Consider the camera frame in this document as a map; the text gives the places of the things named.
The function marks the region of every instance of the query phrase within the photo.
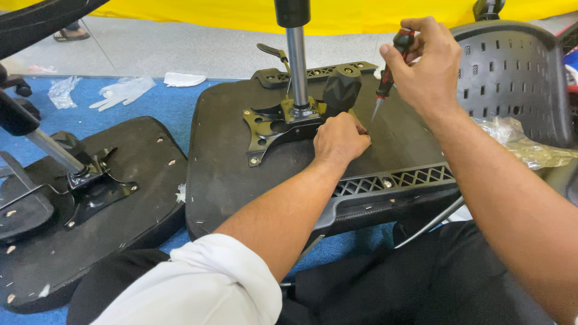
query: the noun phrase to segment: forearm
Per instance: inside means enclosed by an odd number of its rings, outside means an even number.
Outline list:
[[[488,243],[557,321],[573,323],[578,312],[578,209],[463,109],[425,119]]]
[[[347,165],[313,160],[299,174],[244,206],[215,233],[257,253],[281,281],[301,253]]]

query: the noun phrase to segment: yellow fabric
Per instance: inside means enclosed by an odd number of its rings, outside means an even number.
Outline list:
[[[0,10],[16,10],[38,0],[0,0]],[[377,1],[311,0],[307,35],[395,32],[408,17],[434,16],[448,27],[473,22],[475,0]],[[578,0],[507,0],[502,19],[527,21],[578,10]],[[273,0],[110,0],[92,16],[187,22],[209,27],[284,33]]]

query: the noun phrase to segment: mesh chair backrest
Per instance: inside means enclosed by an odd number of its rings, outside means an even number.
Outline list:
[[[451,31],[462,47],[458,101],[470,116],[511,116],[534,141],[572,144],[562,52],[554,35],[507,20]]]

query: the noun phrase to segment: screwdriver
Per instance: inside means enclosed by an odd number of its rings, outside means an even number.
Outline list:
[[[414,31],[408,28],[401,28],[394,37],[394,48],[401,53],[403,59],[405,59],[407,55],[407,51],[409,47],[413,44],[413,35],[415,34]],[[381,106],[381,103],[389,97],[391,86],[394,85],[394,78],[391,75],[390,67],[386,66],[386,69],[381,72],[381,81],[379,81],[379,87],[375,92],[377,97],[377,102],[375,105],[375,110],[373,111],[373,116],[371,117],[371,122],[375,118],[375,114],[377,114],[378,108]]]

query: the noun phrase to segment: gray floor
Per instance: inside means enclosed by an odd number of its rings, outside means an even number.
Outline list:
[[[556,34],[578,21],[578,12],[531,21]],[[92,35],[60,43],[52,37],[5,59],[11,73],[31,73],[30,66],[53,67],[58,75],[162,77],[166,72],[212,78],[249,78],[258,69],[283,65],[255,44],[286,49],[284,35],[203,27],[189,23],[85,17]],[[367,61],[381,63],[379,46],[395,33],[307,36],[307,67]]]

